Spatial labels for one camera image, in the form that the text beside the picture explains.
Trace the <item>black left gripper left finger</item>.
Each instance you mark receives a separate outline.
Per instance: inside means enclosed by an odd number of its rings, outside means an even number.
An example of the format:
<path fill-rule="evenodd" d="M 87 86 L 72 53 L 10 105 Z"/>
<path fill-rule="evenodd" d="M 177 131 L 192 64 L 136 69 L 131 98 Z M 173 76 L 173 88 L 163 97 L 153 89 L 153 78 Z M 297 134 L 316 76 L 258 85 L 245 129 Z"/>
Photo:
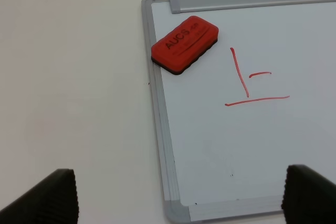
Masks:
<path fill-rule="evenodd" d="M 1 223 L 77 223 L 74 170 L 57 169 L 1 210 Z"/>

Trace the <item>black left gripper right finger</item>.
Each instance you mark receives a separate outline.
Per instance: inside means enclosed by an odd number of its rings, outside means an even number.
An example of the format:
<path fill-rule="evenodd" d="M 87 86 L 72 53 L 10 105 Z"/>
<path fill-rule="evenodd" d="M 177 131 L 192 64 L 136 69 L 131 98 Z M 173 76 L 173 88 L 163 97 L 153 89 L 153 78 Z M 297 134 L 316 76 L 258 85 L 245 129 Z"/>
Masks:
<path fill-rule="evenodd" d="M 335 223 L 335 184 L 306 165 L 290 165 L 281 208 L 286 223 Z"/>

